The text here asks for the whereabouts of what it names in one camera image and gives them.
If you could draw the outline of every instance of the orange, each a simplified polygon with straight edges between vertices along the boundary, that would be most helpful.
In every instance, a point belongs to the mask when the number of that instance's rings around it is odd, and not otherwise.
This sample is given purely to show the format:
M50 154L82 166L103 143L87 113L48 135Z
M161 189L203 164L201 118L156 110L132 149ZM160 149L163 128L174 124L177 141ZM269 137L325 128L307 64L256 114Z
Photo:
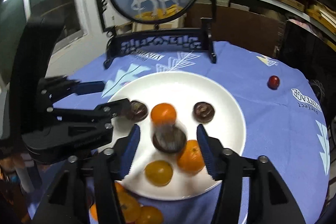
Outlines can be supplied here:
M95 221L98 221L96 203L95 203L94 205L91 206L91 208L90 208L90 213L91 213L92 218L93 218Z
M188 140L183 152L177 158L177 165L189 174L197 174L205 164L196 140Z
M173 176L173 168L164 160L156 160L146 165L145 175L153 185L165 186Z
M125 222L135 222L141 214L141 207L137 200L126 192L119 192L118 199Z
M176 110L168 103L158 104L151 111L151 119L155 125L164 123L175 123Z
M125 188L118 182L114 182L115 189L117 190L117 193L125 191Z
M135 224L162 224L163 215L161 211L152 206L141 207L141 215Z

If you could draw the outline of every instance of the white wall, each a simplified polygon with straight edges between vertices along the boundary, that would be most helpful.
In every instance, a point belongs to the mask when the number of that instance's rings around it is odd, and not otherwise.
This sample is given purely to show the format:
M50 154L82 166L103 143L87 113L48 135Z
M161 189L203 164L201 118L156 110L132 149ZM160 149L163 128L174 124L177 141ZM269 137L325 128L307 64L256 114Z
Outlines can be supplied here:
M83 2L85 12L82 14L84 14L87 22L87 35L59 50L51 57L47 76L70 75L105 53L108 39L106 34L102 33L96 0L76 1ZM110 0L108 0L108 9L104 15L106 26L113 24L112 16L115 25L121 25L129 21L115 11Z

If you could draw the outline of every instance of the yellow fruit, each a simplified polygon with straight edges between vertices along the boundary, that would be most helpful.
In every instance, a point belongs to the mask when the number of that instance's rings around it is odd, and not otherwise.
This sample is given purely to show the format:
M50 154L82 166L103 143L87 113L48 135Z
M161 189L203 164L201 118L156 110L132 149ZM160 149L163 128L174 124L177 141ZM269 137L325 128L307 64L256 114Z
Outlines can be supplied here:
M97 208L96 208L96 203L94 205L91 206L90 208L90 214L92 216L92 218L95 221L98 221L98 215L97 215Z
M135 224L162 224L163 215L161 211L152 206L141 207L141 215Z
M119 192L118 199L126 223L136 221L141 214L141 207L137 200L126 192Z
M184 151L177 159L177 165L189 174L197 174L204 168L204 160L196 140L187 141Z
M115 189L117 190L117 193L125 191L125 188L120 183L115 181L114 185Z
M171 104L162 103L153 107L151 111L151 119L155 125L165 123L175 123L176 110Z
M156 160L147 164L145 175L150 183L161 187L170 182L173 176L173 168L164 160Z

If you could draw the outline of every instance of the black stand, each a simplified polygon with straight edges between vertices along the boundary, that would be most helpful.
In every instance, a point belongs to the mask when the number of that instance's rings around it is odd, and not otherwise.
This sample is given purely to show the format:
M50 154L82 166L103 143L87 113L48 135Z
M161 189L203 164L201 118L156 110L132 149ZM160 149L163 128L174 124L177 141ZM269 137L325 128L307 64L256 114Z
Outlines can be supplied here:
M202 28L179 28L141 31L117 35L115 27L106 46L104 68L108 69L116 57L131 54L136 49L152 45L178 45L189 50L208 52L212 63L217 63L217 56L211 35L212 18L201 18Z

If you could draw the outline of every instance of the wooden shelf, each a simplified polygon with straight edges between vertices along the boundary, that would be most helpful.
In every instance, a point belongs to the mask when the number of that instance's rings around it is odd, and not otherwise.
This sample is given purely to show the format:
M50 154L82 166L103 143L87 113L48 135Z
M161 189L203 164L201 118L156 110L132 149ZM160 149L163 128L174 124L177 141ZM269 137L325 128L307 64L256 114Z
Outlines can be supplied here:
M319 29L323 33L325 33L325 35L327 35L334 42L336 42L336 35L334 35L331 31L329 31L320 22L318 22L315 19L311 18L310 16L308 16L304 12L301 12L301 11L295 9L294 7L291 7L291 6L289 6L289 5L285 4L285 3L282 3L282 2L277 1L277 0L260 0L260 1L263 1L263 2L269 3L271 5L280 7L282 9L284 9L284 10L289 11L290 13L292 13L294 15L297 15L297 16L301 17L302 19L304 19L305 21L309 22L310 24L312 24L313 26L315 26L317 29Z

